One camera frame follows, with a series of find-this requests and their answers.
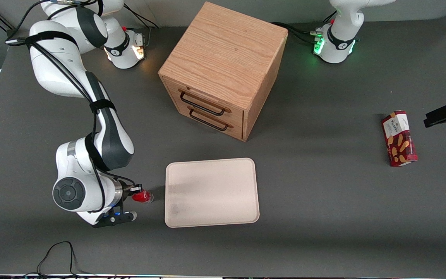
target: white tray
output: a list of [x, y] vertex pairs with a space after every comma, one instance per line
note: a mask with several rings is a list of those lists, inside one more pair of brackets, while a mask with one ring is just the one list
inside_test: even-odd
[[258, 219], [253, 160], [179, 162], [166, 167], [168, 227], [248, 224]]

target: black metal handle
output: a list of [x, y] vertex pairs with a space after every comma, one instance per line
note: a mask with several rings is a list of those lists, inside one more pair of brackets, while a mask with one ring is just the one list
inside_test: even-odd
[[181, 92], [182, 92], [182, 93], [180, 94], [180, 99], [182, 99], [182, 101], [184, 101], [185, 103], [187, 103], [187, 104], [189, 104], [189, 105], [193, 105], [193, 106], [195, 106], [196, 108], [198, 108], [198, 109], [200, 109], [200, 110], [203, 110], [203, 111], [205, 111], [205, 112], [207, 112], [207, 113], [211, 113], [212, 115], [215, 115], [215, 116], [221, 116], [221, 115], [223, 115], [223, 113], [225, 112], [225, 109], [221, 109], [221, 112], [220, 112], [220, 113], [217, 113], [217, 112], [212, 111], [212, 110], [210, 110], [210, 109], [207, 109], [207, 108], [205, 108], [205, 107], [203, 107], [203, 106], [200, 106], [200, 105], [198, 105], [198, 104], [196, 104], [196, 103], [193, 103], [193, 102], [191, 102], [191, 101], [189, 101], [189, 100], [187, 100], [187, 99], [184, 99], [185, 92], [183, 92], [183, 91], [181, 91]]
[[204, 121], [204, 120], [200, 119], [199, 117], [195, 117], [195, 116], [193, 116], [193, 115], [192, 115], [193, 112], [194, 112], [193, 109], [191, 109], [190, 112], [189, 112], [189, 115], [190, 115], [191, 118], [193, 118], [193, 119], [195, 119], [195, 120], [197, 120], [197, 121], [199, 121], [199, 122], [201, 122], [201, 123], [203, 123], [203, 124], [206, 124], [206, 125], [208, 125], [209, 127], [215, 128], [215, 129], [217, 129], [218, 131], [222, 131], [222, 132], [224, 132], [224, 131], [226, 131], [226, 129], [228, 129], [228, 124], [226, 124], [224, 128], [220, 128], [220, 127], [218, 127], [218, 126], [216, 126], [216, 125], [213, 125], [213, 124], [211, 124], [211, 123], [209, 123], [209, 122], [207, 122], [207, 121]]

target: wooden box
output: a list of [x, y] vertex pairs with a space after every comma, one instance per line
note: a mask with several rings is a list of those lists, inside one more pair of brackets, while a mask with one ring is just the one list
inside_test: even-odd
[[246, 141], [276, 80], [287, 34], [206, 2], [158, 74], [182, 115]]

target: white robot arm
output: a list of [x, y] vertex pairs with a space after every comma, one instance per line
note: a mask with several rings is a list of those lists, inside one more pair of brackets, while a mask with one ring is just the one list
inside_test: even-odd
[[[87, 99], [92, 111], [97, 114], [94, 117], [94, 131], [96, 117], [101, 125], [98, 133], [90, 133], [58, 148], [58, 177], [53, 187], [55, 203], [64, 210], [77, 212], [94, 227], [133, 221], [136, 214], [124, 212], [123, 201], [132, 195], [146, 198], [148, 193], [139, 185], [126, 185], [107, 173], [127, 166], [134, 154], [134, 147], [103, 85], [94, 74], [85, 70], [76, 41], [60, 23], [35, 23], [30, 28], [26, 44], [39, 84], [57, 95]], [[51, 60], [45, 53], [57, 61]], [[60, 69], [68, 72], [68, 77]], [[152, 201], [152, 196], [143, 201]], [[115, 212], [115, 207], [119, 207], [120, 212]]]
[[352, 53], [355, 36], [364, 23], [361, 9], [387, 5], [395, 0], [329, 0], [336, 9], [334, 23], [316, 29], [322, 34], [314, 53], [328, 63], [340, 63]]
[[123, 0], [88, 0], [81, 3], [60, 5], [43, 2], [41, 7], [50, 21], [67, 27], [81, 54], [104, 46], [108, 59], [119, 69], [133, 67], [144, 58], [142, 34], [124, 30], [110, 15], [122, 9]]

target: gray tabletop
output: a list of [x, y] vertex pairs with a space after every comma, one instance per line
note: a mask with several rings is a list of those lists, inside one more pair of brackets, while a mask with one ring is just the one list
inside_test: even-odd
[[[311, 28], [314, 25], [303, 25]], [[446, 18], [366, 23], [354, 53], [328, 65], [290, 37], [276, 84], [249, 141], [177, 113], [156, 74], [183, 28], [154, 30], [147, 59], [119, 70], [83, 55], [104, 83], [136, 148], [115, 171], [154, 192], [128, 201], [129, 224], [93, 229], [51, 197], [56, 148], [89, 133], [83, 99], [36, 82], [27, 49], [0, 75], [0, 272], [31, 272], [55, 242], [73, 243], [84, 270], [106, 274], [446, 278]], [[419, 161], [392, 168], [379, 115], [406, 110]], [[250, 157], [261, 217], [254, 224], [168, 228], [165, 168]], [[67, 273], [67, 247], [44, 272]]]

